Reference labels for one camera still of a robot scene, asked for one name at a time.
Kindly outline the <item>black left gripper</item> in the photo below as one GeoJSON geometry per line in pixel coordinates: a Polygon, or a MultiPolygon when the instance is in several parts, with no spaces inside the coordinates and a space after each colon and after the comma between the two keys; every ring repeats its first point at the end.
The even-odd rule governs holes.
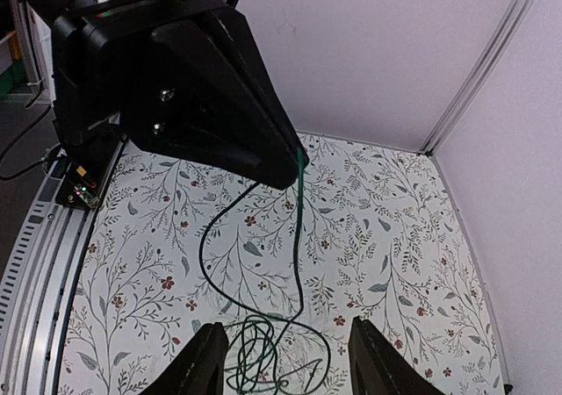
{"type": "Polygon", "coordinates": [[[51,25],[61,144],[81,145],[122,109],[120,125],[143,151],[291,186],[308,159],[247,20],[231,8],[238,1],[109,0],[63,11],[51,25]]]}

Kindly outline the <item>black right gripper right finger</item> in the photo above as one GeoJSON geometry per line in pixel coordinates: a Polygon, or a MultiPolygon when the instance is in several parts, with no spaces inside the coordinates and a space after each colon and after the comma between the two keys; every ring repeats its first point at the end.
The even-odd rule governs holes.
{"type": "Polygon", "coordinates": [[[354,318],[349,335],[352,393],[442,395],[369,321],[354,318]]]}

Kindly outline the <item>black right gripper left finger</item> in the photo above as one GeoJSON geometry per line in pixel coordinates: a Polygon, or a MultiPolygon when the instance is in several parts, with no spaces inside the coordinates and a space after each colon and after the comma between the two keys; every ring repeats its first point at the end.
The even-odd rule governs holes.
{"type": "Polygon", "coordinates": [[[161,394],[222,394],[228,338],[219,322],[204,324],[160,376],[161,394]]]}

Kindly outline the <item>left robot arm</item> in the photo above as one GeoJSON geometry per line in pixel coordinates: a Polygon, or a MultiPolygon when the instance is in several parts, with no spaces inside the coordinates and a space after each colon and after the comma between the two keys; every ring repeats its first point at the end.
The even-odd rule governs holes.
{"type": "Polygon", "coordinates": [[[24,0],[52,33],[58,134],[113,115],[139,149],[283,190],[308,157],[238,0],[24,0]]]}

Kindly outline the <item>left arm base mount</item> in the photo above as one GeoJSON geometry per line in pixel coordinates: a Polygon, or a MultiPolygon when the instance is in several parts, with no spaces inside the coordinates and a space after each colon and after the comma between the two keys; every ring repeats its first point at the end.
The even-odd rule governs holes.
{"type": "Polygon", "coordinates": [[[97,136],[66,156],[62,183],[55,202],[68,208],[96,210],[126,144],[119,126],[107,125],[97,136]]]}

